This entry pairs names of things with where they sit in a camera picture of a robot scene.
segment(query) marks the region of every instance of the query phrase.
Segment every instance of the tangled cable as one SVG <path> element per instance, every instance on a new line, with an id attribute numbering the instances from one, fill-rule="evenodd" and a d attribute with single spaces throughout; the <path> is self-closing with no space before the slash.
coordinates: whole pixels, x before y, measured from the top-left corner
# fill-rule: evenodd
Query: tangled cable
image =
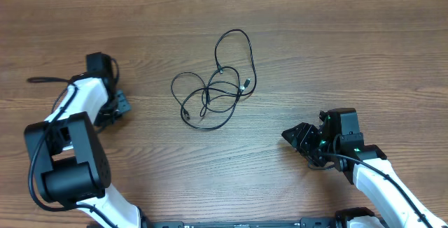
<path id="1" fill-rule="evenodd" d="M 231 66 L 221 66 L 221 65 L 219 64 L 219 61 L 218 61 L 218 56 L 216 55 L 216 51 L 217 51 L 217 49 L 218 49 L 218 45 L 219 45 L 219 43 L 220 43 L 220 42 L 223 40 L 223 38 L 225 38 L 229 33 L 234 32 L 234 31 L 239 31 L 239 32 L 243 33 L 243 35 L 245 35 L 245 37 L 246 37 L 246 39 L 247 39 L 247 43 L 248 43 L 248 45 L 249 45 L 249 51 L 250 51 L 250 53 L 251 53 L 251 63 L 252 63 L 253 75 L 255 76 L 255 78 L 254 78 L 254 84 L 253 84 L 253 88 L 252 88 L 252 90 L 250 90 L 250 91 L 247 92 L 247 93 L 244 93 L 244 90 L 249 86 L 249 83 L 250 83 L 251 79 L 248 78 L 248 79 L 246 80 L 246 82 L 245 82 L 243 85 L 241 85 L 241 81 L 240 81 L 240 79 L 239 79 L 239 73 L 238 73 L 238 71 L 237 71 L 235 68 L 231 67 Z M 245 96 L 251 95 L 251 94 L 253 93 L 253 91 L 255 90 L 256 86 L 257 86 L 257 72 L 256 72 L 256 70 L 255 70 L 255 64 L 253 63 L 253 54 L 252 54 L 251 40 L 250 40 L 249 37 L 247 36 L 246 32 L 244 32 L 243 30 L 241 30 L 241 29 L 231 29 L 231 30 L 225 32 L 225 33 L 218 39 L 218 42 L 216 43 L 216 46 L 215 46 L 215 61 L 216 61 L 216 68 L 217 68 L 217 70 L 214 71 L 214 72 L 211 74 L 211 77 L 210 77 L 209 82 L 207 83 L 207 85 L 205 84 L 204 80 L 202 80 L 202 78 L 201 78 L 199 75 L 197 75 L 196 73 L 193 73 L 193 72 L 189 72 L 189 71 L 186 71 L 186 72 L 177 74 L 177 75 L 173 78 L 173 81 L 171 82 L 171 93 L 173 94 L 173 97 L 177 100 L 177 102 L 179 103 L 179 105 L 181 105 L 181 119 L 182 119 L 187 125 L 189 125 L 190 127 L 194 128 L 194 129 L 199 129 L 199 130 L 215 130 L 215 129 L 218 129 L 218 128 L 222 127 L 222 126 L 223 126 L 225 123 L 227 123 L 227 122 L 230 120 L 230 118 L 232 117 L 232 115 L 233 115 L 233 113 L 234 113 L 234 111 L 235 111 L 235 108 L 237 107 L 237 103 L 238 103 L 239 99 L 240 99 L 241 97 L 245 97 Z M 227 81 L 214 81 L 214 82 L 212 82 L 212 80 L 213 80 L 213 78 L 215 77 L 215 75 L 216 75 L 217 73 L 219 73 L 219 74 L 223 74 L 223 72 L 224 72 L 225 69 L 230 69 L 230 70 L 234 71 L 234 72 L 237 74 L 237 77 L 238 77 L 238 84 L 237 84 L 237 85 L 235 85 L 234 83 L 231 83 L 231 82 L 227 82 Z M 196 89 L 195 91 L 193 91 L 192 93 L 190 93 L 190 94 L 185 98 L 185 100 L 184 100 L 183 102 L 181 102 L 181 101 L 179 101 L 179 99 L 178 99 L 178 98 L 176 97 L 176 95 L 174 94 L 174 91 L 173 91 L 173 85 L 174 85 L 174 81 L 175 81 L 178 77 L 180 77 L 180 76 L 182 76 L 182 75 L 186 75 L 186 74 L 190 74 L 190 75 L 194 75 L 194 76 L 198 77 L 198 78 L 201 80 L 203 87 L 201 87 L 201 88 L 199 88 L 199 89 Z M 217 88 L 211 87 L 212 85 L 216 85 L 216 84 L 220 84 L 220 83 L 222 83 L 222 84 L 227 84 L 227 85 L 231 85 L 231 86 L 235 87 L 235 88 L 237 89 L 237 92 L 236 92 L 236 93 L 232 93 L 232 92 L 227 92 L 227 91 L 224 91 L 224 90 L 221 90 L 221 89 L 217 89 Z M 220 93 L 222 93 L 222 94 L 221 94 L 221 95 L 218 95 L 217 97 L 211 98 L 211 97 L 210 97 L 210 92 L 209 92 L 210 90 L 217 91 L 217 92 L 220 92 Z M 221 124 L 219 124 L 219 125 L 217 125 L 217 126 L 215 126 L 215 127 L 198 127 L 198 126 L 195 126 L 195 125 L 193 125 L 193 124 L 191 124 L 191 123 L 188 122 L 188 120 L 190 119 L 190 114 L 189 114 L 188 111 L 185 109 L 185 104 L 187 103 L 187 101 L 188 101 L 193 95 L 195 95 L 195 94 L 196 94 L 197 92 L 199 92 L 199 91 L 202 91 L 202 97 L 201 97 L 201 101 L 202 101 L 202 109 L 201 109 L 201 111 L 199 112 L 199 116 L 200 116 L 200 117 L 204 117 L 204 116 L 206 115 L 206 113 L 207 113 L 207 110 L 208 110 L 208 111 L 211 111 L 211 112 L 214 112 L 214 113 L 225 113 L 225 112 L 231 110 L 229 116 L 227 117 L 227 119 L 226 119 L 223 123 L 221 123 Z M 227 109 L 225 109 L 225 110 L 214 110 L 214 109 L 211 109 L 211 108 L 209 107 L 210 103 L 211 103 L 213 100 L 218 99 L 218 98 L 222 98 L 222 97 L 232 97 L 232 98 L 235 98 L 235 101 L 234 101 L 234 103 L 231 105 L 231 107 L 229 107 L 229 108 L 227 108 Z"/>

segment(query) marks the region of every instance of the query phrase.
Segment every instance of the power cord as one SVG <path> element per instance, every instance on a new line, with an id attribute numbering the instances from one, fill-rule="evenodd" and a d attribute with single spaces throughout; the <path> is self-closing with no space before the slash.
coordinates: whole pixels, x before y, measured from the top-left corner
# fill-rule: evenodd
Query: power cord
<path id="1" fill-rule="evenodd" d="M 74 87 L 73 94 L 70 96 L 69 100 L 64 104 L 63 107 L 60 108 L 59 112 L 56 114 L 56 116 L 51 120 L 51 122 L 48 124 L 47 128 L 43 132 L 42 137 L 38 140 L 37 147 L 33 153 L 31 163 L 29 164 L 29 170 L 28 170 L 28 190 L 29 194 L 31 195 L 31 198 L 33 199 L 34 203 L 36 203 L 37 206 L 42 208 L 45 211 L 51 211 L 51 212 L 60 212 L 60 211 L 70 211 L 75 208 L 87 208 L 90 212 L 96 213 L 102 220 L 105 221 L 107 225 L 110 227 L 116 227 L 117 225 L 113 224 L 112 221 L 110 221 L 101 211 L 99 211 L 95 206 L 91 206 L 88 204 L 74 204 L 73 206 L 63 206 L 63 207 L 50 207 L 42 203 L 34 191 L 34 182 L 33 182 L 33 176 L 34 176 L 34 169 L 36 167 L 36 160 L 39 156 L 39 152 L 43 146 L 43 142 L 46 140 L 48 134 L 50 133 L 50 130 L 55 125 L 56 121 L 61 117 L 61 115 L 65 112 L 65 110 L 70 106 L 70 103 L 74 100 L 77 92 L 78 87 L 72 82 L 72 80 L 66 80 L 63 78 L 53 78 L 53 77 L 34 77 L 34 78 L 28 78 L 28 83 L 49 83 L 49 82 L 63 82 L 67 83 L 67 87 L 64 89 L 63 93 L 67 90 L 69 85 L 72 85 Z"/>
<path id="2" fill-rule="evenodd" d="M 251 53 L 251 64 L 252 64 L 252 69 L 253 69 L 253 75 L 254 75 L 255 78 L 254 78 L 254 84 L 253 84 L 253 88 L 252 88 L 252 90 L 250 90 L 250 91 L 247 92 L 247 93 L 244 93 L 244 90 L 249 86 L 249 83 L 251 82 L 251 79 L 248 78 L 248 79 L 246 80 L 246 82 L 244 82 L 244 84 L 241 85 L 241 81 L 240 81 L 240 79 L 239 79 L 239 73 L 238 73 L 238 71 L 237 71 L 235 68 L 231 67 L 231 66 L 221 66 L 221 65 L 219 64 L 218 56 L 217 56 L 217 54 L 216 54 L 216 51 L 217 51 L 217 49 L 218 49 L 218 45 L 219 45 L 219 43 L 220 43 L 220 42 L 223 40 L 223 38 L 225 38 L 229 33 L 234 32 L 234 31 L 239 31 L 239 32 L 243 33 L 243 35 L 245 35 L 245 37 L 246 37 L 246 39 L 247 39 L 248 46 L 249 46 L 249 51 L 250 51 L 250 53 Z M 175 98 L 175 100 L 177 100 L 177 102 L 179 103 L 179 105 L 181 105 L 181 119 L 182 119 L 182 121 L 184 121 L 187 125 L 189 125 L 190 127 L 194 128 L 194 129 L 199 129 L 199 130 L 215 130 L 215 129 L 218 129 L 218 128 L 222 127 L 222 126 L 223 126 L 225 123 L 227 123 L 227 122 L 230 120 L 230 118 L 232 117 L 232 115 L 233 115 L 233 113 L 234 113 L 234 111 L 235 111 L 235 108 L 237 107 L 237 103 L 238 103 L 239 99 L 240 99 L 241 97 L 245 97 L 245 96 L 249 96 L 249 95 L 251 95 L 251 94 L 253 93 L 253 91 L 255 90 L 256 86 L 257 86 L 257 73 L 256 73 L 256 70 L 255 70 L 255 64 L 253 63 L 253 55 L 252 55 L 252 45 L 251 45 L 251 40 L 250 40 L 249 37 L 247 36 L 246 32 L 244 32 L 243 30 L 241 30 L 241 29 L 231 29 L 231 30 L 225 32 L 225 33 L 218 39 L 218 42 L 217 42 L 216 45 L 215 45 L 215 62 L 216 62 L 216 68 L 217 68 L 217 70 L 214 71 L 214 72 L 211 74 L 211 77 L 210 77 L 209 82 L 207 83 L 207 85 L 205 85 L 204 80 L 202 80 L 202 78 L 201 78 L 199 75 L 197 75 L 196 73 L 193 73 L 193 72 L 189 72 L 189 71 L 177 74 L 177 75 L 173 78 L 173 81 L 171 82 L 171 93 L 173 94 L 173 97 Z M 214 82 L 212 82 L 214 76 L 215 76 L 217 73 L 219 73 L 219 74 L 223 74 L 223 72 L 224 72 L 225 69 L 232 70 L 232 71 L 234 71 L 234 72 L 237 74 L 237 77 L 238 77 L 238 84 L 237 84 L 237 85 L 235 85 L 234 83 L 231 83 L 231 82 L 227 82 L 227 81 L 214 81 Z M 192 93 L 190 93 L 190 95 L 188 95 L 188 96 L 185 98 L 185 100 L 184 100 L 183 102 L 181 102 L 181 101 L 179 101 L 179 99 L 178 99 L 178 98 L 176 97 L 176 95 L 174 94 L 174 91 L 173 91 L 173 85 L 174 85 L 174 81 L 175 81 L 177 78 L 179 78 L 179 77 L 182 76 L 182 75 L 186 75 L 186 74 L 188 74 L 188 75 L 194 75 L 194 76 L 198 77 L 198 78 L 201 80 L 203 87 L 201 87 L 201 88 L 199 88 L 199 89 L 196 89 L 195 91 L 193 91 Z M 220 84 L 220 83 L 222 83 L 222 84 L 227 84 L 227 85 L 231 85 L 231 86 L 235 87 L 235 88 L 237 89 L 237 92 L 236 92 L 236 93 L 232 93 L 232 92 L 227 92 L 227 91 L 224 91 L 224 90 L 221 90 L 221 89 L 216 89 L 216 88 L 211 87 L 212 85 L 216 85 L 216 84 Z M 217 91 L 217 92 L 220 92 L 220 93 L 222 93 L 222 94 L 219 95 L 219 96 L 217 96 L 217 97 L 210 98 L 210 93 L 209 93 L 210 90 Z M 195 95 L 195 94 L 196 94 L 197 92 L 199 92 L 199 91 L 202 91 L 202 98 L 201 98 L 201 100 L 202 100 L 202 109 L 201 109 L 201 111 L 199 112 L 199 116 L 200 116 L 200 117 L 204 117 L 205 114 L 207 113 L 207 110 L 209 110 L 209 111 L 211 111 L 211 112 L 214 112 L 214 113 L 225 113 L 225 112 L 228 112 L 228 111 L 231 110 L 229 116 L 227 117 L 226 120 L 224 120 L 223 123 L 221 123 L 221 124 L 219 124 L 219 125 L 217 125 L 217 126 L 215 126 L 215 127 L 199 127 L 199 126 L 195 126 L 195 125 L 193 125 L 193 124 L 191 124 L 191 123 L 188 122 L 189 119 L 190 119 L 190 114 L 189 114 L 188 111 L 185 109 L 185 104 L 187 103 L 187 101 L 188 101 L 193 95 Z M 231 107 L 229 107 L 229 108 L 227 108 L 227 109 L 225 109 L 225 110 L 220 110 L 220 111 L 219 111 L 219 110 L 211 109 L 211 108 L 209 107 L 210 103 L 211 103 L 213 100 L 218 99 L 218 98 L 221 98 L 221 97 L 232 97 L 232 98 L 235 98 L 235 101 L 234 101 L 234 103 L 231 105 Z"/>
<path id="3" fill-rule="evenodd" d="M 339 158 L 344 158 L 347 160 L 351 160 L 352 162 L 355 162 L 356 164 L 361 164 L 363 166 L 366 166 L 367 168 L 371 169 L 372 171 L 378 173 L 379 175 L 383 176 L 386 180 L 388 180 L 389 182 L 392 183 L 393 186 L 395 186 L 395 188 L 401 193 L 401 195 L 406 199 L 406 202 L 411 206 L 412 210 L 414 210 L 414 212 L 417 214 L 417 216 L 419 216 L 419 219 L 428 227 L 428 228 L 433 228 L 431 226 L 431 224 L 429 223 L 429 221 L 426 219 L 425 215 L 420 212 L 420 210 L 415 206 L 415 204 L 412 202 L 412 200 L 409 198 L 409 196 L 406 194 L 406 192 L 404 191 L 403 188 L 401 188 L 401 186 L 394 181 L 390 175 L 383 173 L 383 171 L 380 171 L 379 169 L 373 167 L 372 165 L 365 163 L 363 161 L 360 161 L 358 159 L 352 158 L 352 157 L 348 157 L 346 155 L 339 155 L 339 154 L 332 154 L 329 152 L 320 152 L 319 155 L 322 156 L 333 156 L 333 157 L 339 157 Z"/>

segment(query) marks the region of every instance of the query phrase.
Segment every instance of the wooden table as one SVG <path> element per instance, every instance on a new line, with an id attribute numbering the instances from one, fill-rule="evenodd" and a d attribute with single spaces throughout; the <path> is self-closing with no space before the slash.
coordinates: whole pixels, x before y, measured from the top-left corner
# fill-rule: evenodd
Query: wooden table
<path id="1" fill-rule="evenodd" d="M 172 78 L 216 69 L 232 28 L 252 41 L 258 86 L 216 131 L 180 119 Z M 310 171 L 281 137 L 320 110 L 354 107 L 367 144 L 448 220 L 448 0 L 0 0 L 0 226 L 84 227 L 80 211 L 40 210 L 27 191 L 23 131 L 50 112 L 85 55 L 121 70 L 132 112 L 101 133 L 113 184 L 153 221 L 296 220 L 369 200 L 343 174 Z M 223 65 L 252 77 L 243 36 Z M 235 77 L 224 77 L 233 81 Z M 175 92 L 199 87 L 185 77 Z M 191 105 L 195 122 L 199 106 Z M 224 120 L 211 115 L 203 123 Z"/>

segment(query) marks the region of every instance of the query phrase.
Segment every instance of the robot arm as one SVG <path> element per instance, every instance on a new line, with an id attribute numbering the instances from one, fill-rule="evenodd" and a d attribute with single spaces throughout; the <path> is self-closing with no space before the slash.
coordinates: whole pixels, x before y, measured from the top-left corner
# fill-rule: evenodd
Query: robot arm
<path id="1" fill-rule="evenodd" d="M 319 117 L 323 122 L 319 128 L 301 123 L 284 131 L 282 136 L 314 166 L 324 167 L 327 162 L 334 162 L 335 168 L 372 201 L 389 227 L 447 227 L 407 189 L 393 171 L 387 156 L 376 145 L 364 145 L 354 108 L 321 112 Z M 335 223 L 335 227 L 343 228 L 378 225 L 379 221 L 371 211 L 360 212 L 358 209 L 337 213 Z"/>
<path id="2" fill-rule="evenodd" d="M 93 127 L 111 124 L 130 110 L 123 92 L 116 92 L 111 58 L 100 52 L 88 55 L 87 67 L 87 73 L 72 78 L 75 81 L 67 87 L 67 94 L 58 109 L 43 122 L 25 129 L 31 158 L 39 139 L 50 127 L 34 169 L 39 194 L 48 203 L 56 201 L 68 209 L 71 206 L 94 206 L 116 227 L 150 227 L 141 210 L 128 203 L 111 184 L 109 163 Z M 55 124 L 50 125 L 49 122 L 68 103 L 75 86 L 78 89 L 75 97 Z M 74 149 L 73 157 L 53 159 L 53 155 L 69 149 Z M 101 226 L 110 227 L 103 217 L 89 208 L 78 209 Z"/>

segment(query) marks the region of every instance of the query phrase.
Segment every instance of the wood grain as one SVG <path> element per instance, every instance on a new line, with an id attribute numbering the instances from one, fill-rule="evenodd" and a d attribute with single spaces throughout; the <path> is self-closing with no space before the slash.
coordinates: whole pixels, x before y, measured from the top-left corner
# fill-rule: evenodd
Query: wood grain
<path id="1" fill-rule="evenodd" d="M 27 192 L 28 124 L 49 114 L 58 84 L 102 51 L 121 70 L 132 111 L 100 134 L 113 184 L 151 220 L 294 220 L 372 204 L 336 171 L 310 171 L 281 132 L 355 107 L 408 188 L 448 220 L 447 0 L 0 0 L 0 226 L 84 227 L 79 211 L 47 213 Z M 258 86 L 216 131 L 181 121 L 169 85 L 208 78 L 232 28 L 251 38 Z M 245 39 L 221 64 L 252 77 Z M 231 75 L 223 76 L 234 80 Z M 185 97 L 199 85 L 183 78 Z M 190 114 L 198 119 L 199 107 Z M 224 115 L 210 115 L 212 124 Z"/>

